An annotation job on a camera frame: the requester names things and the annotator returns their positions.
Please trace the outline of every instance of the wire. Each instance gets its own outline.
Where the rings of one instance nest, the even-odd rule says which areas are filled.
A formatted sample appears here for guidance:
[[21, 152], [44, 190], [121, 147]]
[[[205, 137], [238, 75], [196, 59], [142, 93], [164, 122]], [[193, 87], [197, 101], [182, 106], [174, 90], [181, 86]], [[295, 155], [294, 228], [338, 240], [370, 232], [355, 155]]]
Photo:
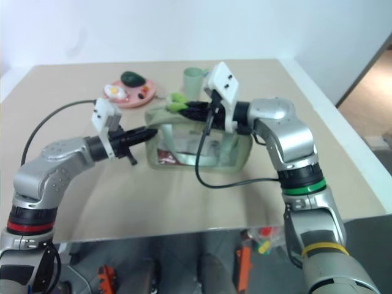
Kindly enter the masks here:
[[57, 261], [57, 272], [56, 272], [56, 276], [55, 276], [55, 279], [53, 280], [52, 285], [48, 289], [46, 289], [44, 292], [42, 292], [42, 294], [50, 294], [55, 289], [55, 287], [57, 286], [57, 283], [59, 282], [60, 274], [61, 274], [61, 258], [60, 258], [59, 252], [57, 251], [57, 248], [55, 247], [55, 245], [53, 245], [53, 243], [50, 243], [50, 245], [48, 247], [55, 251], [55, 257], [56, 257], [56, 261]]
[[66, 109], [68, 107], [74, 106], [74, 105], [78, 105], [78, 104], [86, 104], [86, 103], [95, 103], [95, 100], [79, 100], [79, 101], [75, 101], [69, 104], [65, 104], [64, 106], [57, 108], [55, 111], [53, 111], [52, 113], [50, 113], [46, 118], [44, 118], [39, 124], [38, 126], [34, 129], [34, 131], [31, 133], [29, 140], [27, 140], [26, 145], [24, 146], [24, 150], [23, 150], [23, 154], [22, 154], [22, 160], [20, 162], [20, 165], [24, 165], [26, 162], [26, 156], [27, 156], [27, 151], [30, 147], [30, 144], [32, 142], [32, 139], [34, 138], [34, 136], [37, 134], [37, 132], [39, 131], [39, 129], [49, 120], [51, 119], [54, 115], [56, 115], [57, 113], [59, 113], [61, 110]]
[[257, 183], [257, 182], [266, 182], [266, 181], [274, 181], [278, 182], [279, 179], [274, 179], [274, 178], [259, 178], [259, 179], [248, 179], [246, 181], [241, 181], [241, 182], [236, 182], [236, 183], [231, 183], [231, 184], [226, 184], [226, 185], [210, 185], [202, 180], [202, 177], [200, 176], [199, 172], [199, 161], [200, 161], [200, 155], [202, 153], [203, 145], [206, 140], [207, 135], [209, 134], [209, 131], [211, 129], [212, 121], [214, 120], [214, 111], [211, 110], [208, 115], [207, 115], [207, 120], [206, 120], [206, 127], [203, 131], [202, 138], [200, 139], [200, 143], [198, 144], [197, 148], [197, 154], [196, 154], [196, 163], [195, 163], [195, 172], [196, 172], [196, 177], [198, 181], [205, 187], [211, 188], [211, 189], [225, 189], [225, 188], [231, 188], [231, 187], [236, 187], [236, 186], [242, 186], [242, 185], [247, 185], [247, 184], [252, 184], [252, 183]]
[[83, 276], [82, 276], [77, 270], [75, 270], [72, 266], [67, 265], [67, 267], [68, 267], [71, 271], [73, 271], [73, 273], [76, 274], [81, 280], [83, 280], [83, 282], [86, 283], [87, 288], [88, 288], [88, 292], [89, 292], [90, 294], [92, 294], [91, 285], [90, 285], [90, 283], [86, 280], [86, 278], [83, 277]]
[[260, 142], [260, 141], [258, 140], [257, 134], [256, 134], [254, 131], [252, 132], [252, 136], [253, 136], [253, 139], [255, 139], [256, 144], [262, 145], [262, 146], [265, 146], [265, 145], [266, 145], [266, 143]]

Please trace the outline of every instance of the green bag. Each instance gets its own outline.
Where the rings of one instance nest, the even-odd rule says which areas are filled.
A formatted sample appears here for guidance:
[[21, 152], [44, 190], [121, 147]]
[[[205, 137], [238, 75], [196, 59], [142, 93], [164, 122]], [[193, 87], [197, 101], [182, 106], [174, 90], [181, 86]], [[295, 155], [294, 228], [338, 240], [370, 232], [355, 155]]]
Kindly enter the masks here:
[[[152, 168], [194, 168], [204, 122], [192, 121], [166, 106], [155, 106], [145, 113], [146, 125], [158, 133], [146, 142]], [[212, 129], [200, 155], [200, 170], [235, 173], [245, 165], [252, 149], [250, 135], [229, 134]]]

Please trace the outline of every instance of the green ring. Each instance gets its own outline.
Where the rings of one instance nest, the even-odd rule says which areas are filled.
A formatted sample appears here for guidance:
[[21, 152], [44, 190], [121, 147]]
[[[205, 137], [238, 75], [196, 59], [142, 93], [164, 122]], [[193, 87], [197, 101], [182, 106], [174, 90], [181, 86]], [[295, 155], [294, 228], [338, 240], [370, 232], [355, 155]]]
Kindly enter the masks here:
[[321, 188], [325, 187], [326, 182], [325, 179], [322, 179], [321, 181], [302, 188], [294, 188], [294, 189], [283, 189], [284, 194], [287, 195], [303, 195], [303, 194], [308, 194], [317, 190], [320, 190]]

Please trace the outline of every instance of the yellow ring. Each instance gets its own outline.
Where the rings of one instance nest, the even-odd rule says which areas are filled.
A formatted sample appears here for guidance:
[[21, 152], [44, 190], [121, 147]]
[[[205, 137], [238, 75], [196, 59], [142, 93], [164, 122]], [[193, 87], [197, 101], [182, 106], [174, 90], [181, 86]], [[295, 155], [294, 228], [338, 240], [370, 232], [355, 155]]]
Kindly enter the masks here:
[[306, 246], [304, 248], [304, 250], [302, 250], [302, 256], [304, 256], [305, 254], [307, 254], [309, 251], [312, 251], [314, 249], [319, 249], [319, 248], [333, 248], [333, 249], [338, 249], [340, 251], [342, 251], [343, 253], [350, 255], [346, 248], [344, 248], [342, 245], [338, 244], [338, 243], [332, 243], [332, 242], [318, 242], [318, 243], [314, 243], [314, 244], [310, 244], [308, 246]]

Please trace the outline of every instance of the floor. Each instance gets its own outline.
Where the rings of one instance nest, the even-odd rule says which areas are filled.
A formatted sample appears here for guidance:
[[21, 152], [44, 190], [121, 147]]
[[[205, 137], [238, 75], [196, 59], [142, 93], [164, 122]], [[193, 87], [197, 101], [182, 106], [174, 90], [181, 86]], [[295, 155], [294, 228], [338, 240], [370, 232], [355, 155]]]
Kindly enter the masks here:
[[[381, 293], [392, 289], [392, 215], [353, 220], [346, 223], [347, 249], [367, 270]], [[212, 253], [233, 274], [235, 250], [241, 245], [239, 230], [210, 231], [151, 238], [83, 243], [80, 261], [73, 266], [99, 293], [97, 269], [113, 266], [118, 276], [117, 294], [129, 293], [126, 285], [137, 272], [140, 262], [153, 258], [160, 262], [162, 280], [159, 293], [201, 294], [197, 280], [200, 254]], [[269, 255], [253, 252], [248, 294], [304, 293], [302, 271], [295, 268], [282, 249]], [[62, 267], [61, 281], [71, 281], [73, 293], [89, 293], [84, 281], [67, 266]]]
[[363, 138], [392, 128], [392, 50], [381, 55], [339, 111]]

